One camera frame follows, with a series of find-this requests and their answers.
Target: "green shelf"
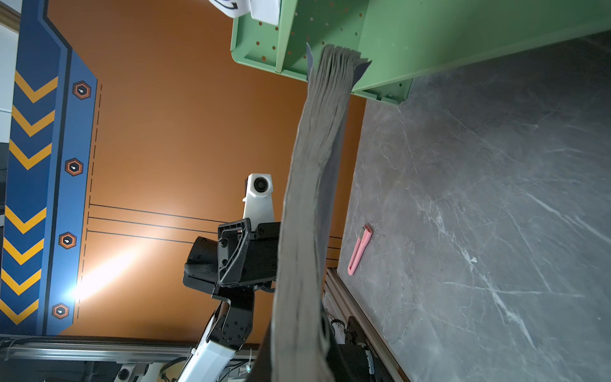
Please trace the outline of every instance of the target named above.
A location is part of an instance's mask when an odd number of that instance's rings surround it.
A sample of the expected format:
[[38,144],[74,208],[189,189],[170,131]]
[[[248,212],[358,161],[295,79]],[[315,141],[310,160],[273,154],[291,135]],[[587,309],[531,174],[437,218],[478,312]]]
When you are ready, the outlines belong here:
[[278,27],[234,19],[237,63],[306,80],[306,42],[373,62],[354,94],[401,103],[414,77],[611,29],[611,0],[283,0]]

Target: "gray towel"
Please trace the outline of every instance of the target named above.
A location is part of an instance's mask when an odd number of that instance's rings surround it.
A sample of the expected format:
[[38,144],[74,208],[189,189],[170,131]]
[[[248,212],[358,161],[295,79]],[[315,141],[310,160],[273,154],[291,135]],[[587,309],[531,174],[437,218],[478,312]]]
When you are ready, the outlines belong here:
[[272,317],[273,382],[329,382],[329,331],[321,288],[350,92],[369,62],[346,48],[324,47],[312,68],[299,121],[278,246]]

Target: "gray marble surface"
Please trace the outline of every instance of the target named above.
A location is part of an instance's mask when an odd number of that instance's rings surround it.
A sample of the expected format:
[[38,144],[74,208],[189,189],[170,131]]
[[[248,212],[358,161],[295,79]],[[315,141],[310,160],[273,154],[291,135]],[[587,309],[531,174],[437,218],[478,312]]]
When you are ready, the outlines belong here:
[[339,272],[412,382],[611,380],[610,36],[368,103]]

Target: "blue panel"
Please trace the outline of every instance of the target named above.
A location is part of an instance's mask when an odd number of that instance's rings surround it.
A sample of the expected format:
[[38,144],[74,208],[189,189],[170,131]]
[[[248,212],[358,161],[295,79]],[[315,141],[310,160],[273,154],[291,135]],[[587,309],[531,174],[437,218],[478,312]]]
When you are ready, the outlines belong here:
[[[17,48],[16,70],[28,86],[36,91],[52,81],[60,72],[60,55],[62,48],[39,22],[39,15],[44,9],[44,2],[25,0],[21,13],[20,37]],[[31,124],[52,112],[57,105],[57,99],[62,93],[53,90],[42,99],[33,103],[15,84],[13,105]],[[12,120],[10,139],[12,152],[9,154],[9,169],[7,173],[6,206],[10,208],[19,220],[27,223],[33,216],[47,206],[47,188],[51,160],[49,156],[40,160],[29,170],[19,162],[13,154],[18,148],[27,158],[47,147],[51,143],[52,132],[58,124],[53,122],[41,131],[28,136],[19,124]],[[24,253],[43,237],[45,227],[49,226],[49,215],[42,222],[31,227],[25,233],[16,229],[7,218],[4,231],[5,240],[13,244],[15,249]],[[42,254],[38,253],[23,265],[14,261],[6,251],[2,251],[2,266],[17,282],[26,280],[43,266]],[[0,283],[0,332],[6,334],[35,335],[37,315],[24,312],[25,308],[39,299],[40,283],[32,285],[21,295],[17,295],[6,283]]]
[[49,307],[62,303],[70,308],[70,317],[61,320],[51,315],[49,310],[47,335],[57,335],[72,324],[75,313],[74,297],[71,292],[76,287],[81,248],[81,233],[89,173],[89,152],[95,109],[97,80],[85,66],[81,58],[73,53],[70,65],[70,84],[84,81],[91,88],[91,97],[84,100],[70,94],[67,100],[66,122],[64,127],[64,149],[62,163],[77,159],[82,163],[83,173],[72,176],[66,171],[60,174],[59,197],[57,198],[56,233],[70,232],[77,237],[77,245],[64,249],[56,242],[53,257],[53,271],[49,294]]
[[[6,249],[2,250],[2,268],[17,284],[39,270],[41,278],[20,295],[6,282],[0,282],[0,333],[55,335],[73,321],[74,301],[69,293],[78,276],[97,80],[48,21],[46,0],[23,1],[16,70],[34,91],[54,78],[57,78],[57,87],[32,102],[15,84],[13,105],[30,125],[52,111],[55,117],[31,137],[15,119],[11,122],[13,143],[8,161],[6,206],[23,223],[44,208],[46,218],[26,228],[25,233],[15,226],[18,222],[5,221],[5,239],[17,252],[24,254],[43,238],[44,247],[22,265]],[[81,100],[72,94],[72,86],[77,81],[85,81],[91,87],[89,98]],[[26,158],[32,158],[49,144],[50,155],[29,170],[13,154],[18,148]],[[72,158],[82,163],[82,174],[72,176],[64,171],[66,160]],[[64,232],[77,237],[75,247],[59,246],[58,236]],[[36,312],[29,310],[21,314],[33,303],[35,306],[36,301]],[[67,317],[58,319],[51,315],[51,307],[58,303],[69,308]]]

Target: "yellow chevron stripe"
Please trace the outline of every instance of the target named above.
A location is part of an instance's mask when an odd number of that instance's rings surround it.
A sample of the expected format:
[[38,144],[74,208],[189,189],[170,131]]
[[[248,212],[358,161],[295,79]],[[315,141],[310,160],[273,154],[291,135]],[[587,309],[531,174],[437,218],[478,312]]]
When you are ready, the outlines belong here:
[[17,84],[17,86],[19,86],[19,88],[27,95],[30,101],[34,103],[45,95],[51,93],[57,87],[57,77],[43,85],[40,89],[34,91],[26,80],[23,79],[21,74],[19,74],[19,72],[15,72],[15,84]]
[[26,168],[31,169],[36,166],[41,160],[45,159],[51,153],[51,144],[49,143],[44,149],[34,154],[32,158],[26,157],[26,155],[17,147],[12,139],[9,139],[9,151],[15,155],[15,158]]
[[21,233],[26,233],[27,231],[31,230],[32,227],[34,227],[36,224],[40,223],[46,218],[46,207],[26,222],[21,221],[19,216],[15,215],[15,213],[9,208],[9,206],[5,206],[4,214],[6,218],[10,220],[10,222],[13,223]]
[[6,283],[15,292],[18,296],[21,296],[23,292],[25,292],[29,287],[36,284],[38,280],[40,280],[40,275],[42,274],[42,270],[38,270],[38,272],[34,273],[29,279],[25,280],[21,284],[17,284],[17,281],[13,280],[12,277],[5,270],[0,271],[0,279]]
[[40,130],[47,127],[51,122],[55,120],[55,110],[42,117],[41,120],[36,122],[33,125],[27,121],[27,119],[17,110],[15,105],[13,105],[13,118],[19,123],[19,126],[27,133],[29,136],[33,136],[38,133]]
[[23,312],[17,314],[0,299],[0,310],[3,311],[3,313],[6,314],[6,316],[9,317],[10,320],[15,323],[15,325],[19,325],[23,320],[28,318],[30,314],[34,313],[36,309],[38,309],[38,300],[34,301],[30,306],[25,308]]
[[2,243],[2,247],[6,249],[9,255],[11,255],[13,259],[15,259],[17,263],[19,263],[19,265],[24,265],[26,261],[32,258],[32,256],[42,251],[44,246],[45,239],[42,239],[30,249],[28,249],[24,253],[21,253],[17,251],[17,248],[13,247],[13,244],[11,244],[6,238],[4,238],[4,242]]

